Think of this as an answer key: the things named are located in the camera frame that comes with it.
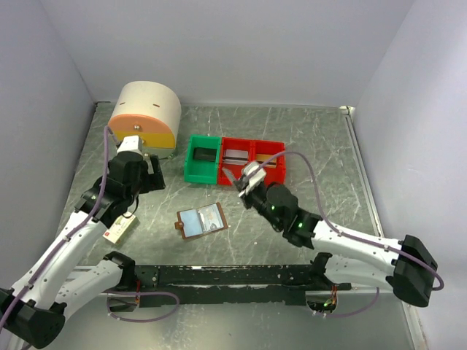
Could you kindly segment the black VIP card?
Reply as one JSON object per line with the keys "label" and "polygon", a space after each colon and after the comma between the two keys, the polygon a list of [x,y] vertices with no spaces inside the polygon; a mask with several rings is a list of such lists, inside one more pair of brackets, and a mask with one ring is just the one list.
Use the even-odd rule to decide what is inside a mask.
{"label": "black VIP card", "polygon": [[193,160],[214,163],[217,161],[217,149],[196,147],[193,150]]}

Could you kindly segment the brown leather card holder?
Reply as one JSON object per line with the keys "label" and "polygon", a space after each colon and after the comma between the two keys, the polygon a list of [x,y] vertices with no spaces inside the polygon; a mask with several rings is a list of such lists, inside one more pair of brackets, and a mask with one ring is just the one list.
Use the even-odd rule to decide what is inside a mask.
{"label": "brown leather card holder", "polygon": [[199,238],[228,228],[222,206],[219,202],[177,212],[174,228],[183,239]]}

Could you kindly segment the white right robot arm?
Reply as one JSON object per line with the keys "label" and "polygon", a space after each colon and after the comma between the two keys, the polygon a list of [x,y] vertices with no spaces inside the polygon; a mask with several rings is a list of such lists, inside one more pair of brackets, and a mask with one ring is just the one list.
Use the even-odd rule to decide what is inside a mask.
{"label": "white right robot arm", "polygon": [[371,265],[384,273],[383,281],[397,298],[413,306],[428,306],[438,265],[419,238],[407,235],[399,241],[347,232],[323,215],[300,208],[297,197],[283,184],[265,184],[264,170],[258,174],[243,171],[239,178],[227,168],[223,173],[244,207],[256,210],[290,244]]}

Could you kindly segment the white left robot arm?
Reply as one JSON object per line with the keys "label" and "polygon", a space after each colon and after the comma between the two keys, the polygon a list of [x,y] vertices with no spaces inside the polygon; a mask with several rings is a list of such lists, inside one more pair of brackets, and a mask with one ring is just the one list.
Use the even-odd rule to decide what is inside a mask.
{"label": "white left robot arm", "polygon": [[157,156],[125,151],[106,162],[104,174],[85,191],[69,221],[35,265],[9,289],[1,290],[1,328],[37,349],[51,344],[66,320],[107,290],[136,285],[136,263],[110,252],[88,272],[68,282],[81,257],[139,195],[165,187]]}

